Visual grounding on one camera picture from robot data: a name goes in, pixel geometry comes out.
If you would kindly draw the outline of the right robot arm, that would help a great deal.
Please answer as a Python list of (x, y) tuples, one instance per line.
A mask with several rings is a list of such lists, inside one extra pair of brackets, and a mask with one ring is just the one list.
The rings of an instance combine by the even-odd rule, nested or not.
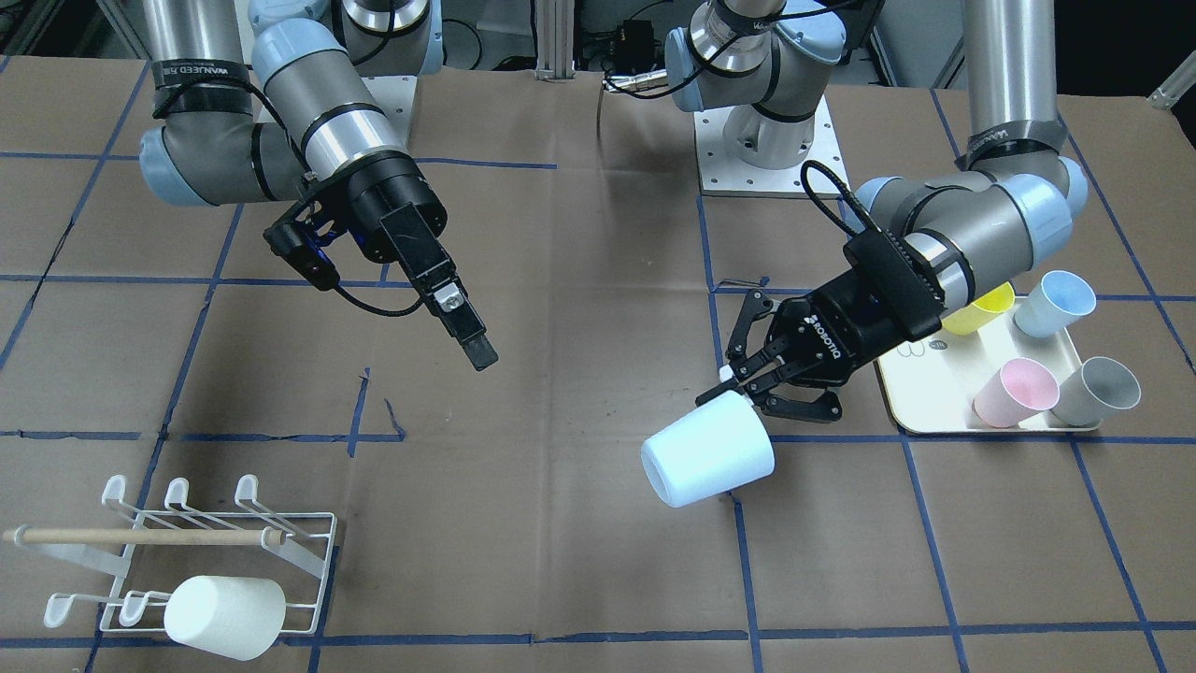
[(231, 1), (150, 1), (154, 118), (140, 142), (150, 190), (185, 208), (287, 201), (264, 241), (318, 290), (346, 294), (327, 247), (395, 264), (475, 371), (498, 361), (439, 241), (446, 210), (370, 93), (371, 74), (440, 68), (437, 1), (254, 1), (244, 59)]

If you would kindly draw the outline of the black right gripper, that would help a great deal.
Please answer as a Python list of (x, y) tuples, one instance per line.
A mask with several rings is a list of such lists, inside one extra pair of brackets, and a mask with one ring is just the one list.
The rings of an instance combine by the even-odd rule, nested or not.
[(398, 264), (414, 289), (437, 304), (437, 316), (475, 371), (499, 361), (486, 325), (464, 299), (451, 255), (437, 239), (446, 209), (421, 170), (405, 154), (371, 154), (346, 169), (350, 234), (377, 264)]

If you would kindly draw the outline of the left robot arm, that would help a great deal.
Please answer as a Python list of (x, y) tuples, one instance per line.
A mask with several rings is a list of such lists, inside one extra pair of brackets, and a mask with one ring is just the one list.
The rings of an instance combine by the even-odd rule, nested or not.
[(813, 136), (846, 45), (836, 5), (708, 1), (669, 35), (667, 94), (688, 112), (730, 110), (722, 142), (798, 183), (846, 233), (849, 269), (782, 301), (751, 290), (701, 412), (730, 402), (765, 416), (832, 422), (836, 388), (875, 357), (936, 334), (946, 316), (1029, 273), (1069, 241), (1088, 200), (1064, 158), (1051, 1), (965, 1), (962, 50), (971, 133), (954, 149), (930, 137), (930, 108), (872, 90), (850, 131), (879, 141), (913, 178), (849, 189), (800, 142)]

